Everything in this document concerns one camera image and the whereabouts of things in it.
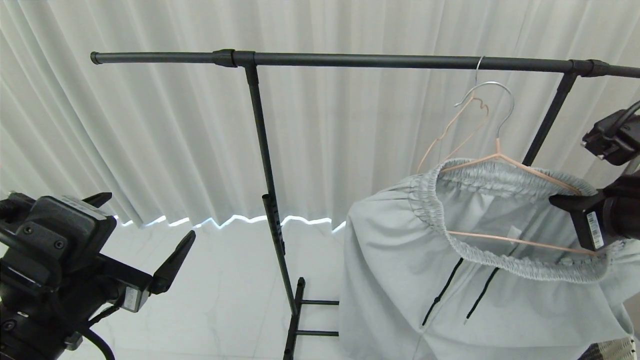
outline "floor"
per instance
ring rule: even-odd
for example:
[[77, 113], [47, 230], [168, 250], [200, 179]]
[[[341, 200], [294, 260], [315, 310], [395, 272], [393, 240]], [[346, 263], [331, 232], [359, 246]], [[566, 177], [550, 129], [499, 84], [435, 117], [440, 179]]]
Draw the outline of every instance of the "floor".
[[[153, 274], [191, 229], [166, 222], [118, 226], [102, 253]], [[117, 311], [92, 329], [118, 360], [281, 359], [290, 311], [266, 222], [241, 220], [195, 229], [196, 242], [169, 292], [137, 313]], [[306, 299], [337, 300], [342, 231], [289, 221], [283, 229], [291, 282], [307, 281]], [[335, 306], [306, 306], [300, 329], [336, 331]], [[337, 338], [302, 336], [296, 359], [343, 359]], [[61, 359], [102, 359], [86, 341]]]

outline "pleated curtain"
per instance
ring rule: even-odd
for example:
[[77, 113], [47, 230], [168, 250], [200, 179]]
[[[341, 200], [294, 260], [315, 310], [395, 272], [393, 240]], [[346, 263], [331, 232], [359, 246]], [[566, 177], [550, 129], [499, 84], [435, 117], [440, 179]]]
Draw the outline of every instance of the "pleated curtain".
[[[0, 192], [86, 197], [137, 225], [264, 214], [266, 191], [242, 69], [94, 65], [89, 54], [238, 49], [590, 59], [640, 66], [637, 0], [87, 0], [0, 3]], [[330, 218], [414, 174], [456, 114], [473, 70], [259, 67], [281, 218]], [[479, 72], [515, 96], [502, 150], [522, 160], [560, 74]], [[456, 154], [495, 150], [509, 97]], [[640, 80], [579, 78], [534, 166], [603, 186], [621, 173], [579, 146], [594, 122], [640, 99]], [[484, 117], [472, 105], [434, 147], [435, 166]]]

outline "black metal clothing rack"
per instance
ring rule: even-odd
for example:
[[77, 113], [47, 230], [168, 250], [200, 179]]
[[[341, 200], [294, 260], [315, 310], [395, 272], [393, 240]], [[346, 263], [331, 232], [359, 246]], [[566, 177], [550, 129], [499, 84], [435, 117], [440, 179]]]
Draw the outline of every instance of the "black metal clothing rack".
[[[249, 84], [253, 105], [253, 116], [258, 132], [262, 166], [267, 184], [267, 194], [262, 196], [267, 221], [271, 230], [276, 257], [280, 265], [280, 273], [287, 292], [287, 300], [291, 308], [291, 322], [284, 359], [293, 359], [298, 335], [338, 336], [337, 331], [300, 330], [300, 313], [302, 305], [337, 306], [338, 301], [304, 299], [305, 278], [300, 277], [294, 295], [289, 280], [289, 271], [285, 261], [285, 243], [282, 238], [278, 203], [276, 200], [271, 158], [267, 132], [262, 113], [262, 101], [258, 81], [258, 65], [267, 66], [313, 66], [313, 67], [379, 67], [379, 68], [414, 68], [414, 69], [476, 69], [479, 58], [475, 56], [419, 56], [419, 55], [373, 55], [373, 54], [299, 54], [299, 53], [256, 53], [255, 51], [236, 51], [223, 49], [212, 53], [91, 53], [95, 64], [102, 63], [213, 63], [224, 67], [243, 67]], [[557, 114], [562, 107], [578, 76], [584, 78], [596, 76], [621, 76], [640, 78], [640, 68], [609, 65], [600, 60], [546, 60], [526, 58], [491, 58], [484, 57], [479, 65], [483, 70], [510, 70], [556, 72], [563, 76], [556, 90], [556, 95], [547, 110], [547, 114], [534, 140], [525, 155], [523, 164], [530, 166], [542, 143], [547, 137]]]

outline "drawstring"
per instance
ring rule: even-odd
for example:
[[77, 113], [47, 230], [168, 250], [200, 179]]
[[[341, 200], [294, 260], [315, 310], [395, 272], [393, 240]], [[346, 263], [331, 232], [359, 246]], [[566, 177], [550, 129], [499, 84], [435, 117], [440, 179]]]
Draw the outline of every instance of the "drawstring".
[[427, 323], [427, 319], [429, 318], [429, 315], [431, 314], [431, 311], [436, 306], [436, 304], [440, 302], [440, 299], [442, 299], [442, 295], [444, 295], [444, 292], [447, 291], [447, 288], [451, 284], [451, 280], [453, 280], [453, 276], [456, 275], [456, 271], [458, 271], [458, 268], [462, 264], [462, 260], [463, 260], [462, 258], [460, 258], [460, 260], [458, 260], [458, 263], [453, 268], [453, 271], [451, 272], [451, 275], [449, 276], [449, 280], [447, 280], [447, 284], [445, 284], [444, 288], [442, 288], [442, 291], [440, 292], [440, 294], [435, 299], [433, 299], [433, 304], [431, 304], [431, 307], [429, 308], [429, 311], [427, 311], [427, 315], [424, 317], [424, 320], [422, 321], [422, 326], [424, 326], [424, 324]]
[[484, 288], [482, 289], [482, 292], [480, 293], [480, 296], [478, 296], [478, 298], [476, 299], [476, 302], [474, 303], [474, 306], [471, 308], [471, 311], [469, 311], [469, 314], [467, 314], [467, 319], [465, 319], [465, 323], [467, 323], [467, 320], [469, 320], [469, 318], [471, 317], [471, 314], [473, 314], [474, 311], [476, 310], [476, 307], [480, 303], [480, 300], [484, 296], [484, 293], [486, 293], [486, 289], [489, 287], [489, 283], [493, 279], [493, 276], [495, 275], [495, 273], [498, 272], [498, 269], [499, 268], [493, 269], [493, 271], [491, 272], [491, 275], [489, 275], [489, 278], [486, 280], [486, 283], [484, 284]]

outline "silver hanger hook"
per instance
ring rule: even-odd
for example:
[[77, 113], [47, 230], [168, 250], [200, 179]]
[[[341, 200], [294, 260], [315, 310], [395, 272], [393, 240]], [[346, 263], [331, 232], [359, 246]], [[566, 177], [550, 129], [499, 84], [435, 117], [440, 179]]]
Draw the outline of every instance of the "silver hanger hook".
[[504, 125], [504, 123], [507, 121], [507, 119], [511, 116], [511, 114], [513, 113], [513, 109], [516, 107], [516, 99], [515, 99], [515, 97], [513, 97], [513, 93], [511, 93], [511, 90], [509, 90], [508, 87], [504, 86], [503, 84], [501, 84], [501, 83], [499, 83], [497, 81], [485, 81], [484, 83], [480, 83], [480, 84], [472, 87], [471, 89], [469, 89], [469, 91], [465, 94], [465, 96], [462, 98], [462, 100], [458, 104], [455, 104], [454, 107], [457, 108], [458, 106], [462, 105], [462, 103], [467, 100], [467, 97], [469, 97], [469, 95], [475, 89], [479, 88], [480, 86], [485, 86], [485, 85], [498, 85], [499, 87], [505, 89], [507, 93], [509, 93], [509, 98], [511, 99], [511, 107], [509, 108], [509, 113], [507, 114], [507, 116], [504, 119], [502, 119], [502, 121], [500, 122], [500, 125], [498, 125], [498, 130], [496, 131], [496, 134], [495, 134], [495, 137], [499, 138], [500, 137], [500, 128], [502, 127], [502, 125]]
[[483, 58], [484, 58], [484, 55], [480, 56], [480, 60], [478, 60], [478, 65], [476, 65], [476, 81], [474, 82], [474, 86], [478, 85], [478, 70], [480, 69], [480, 63], [482, 62]]

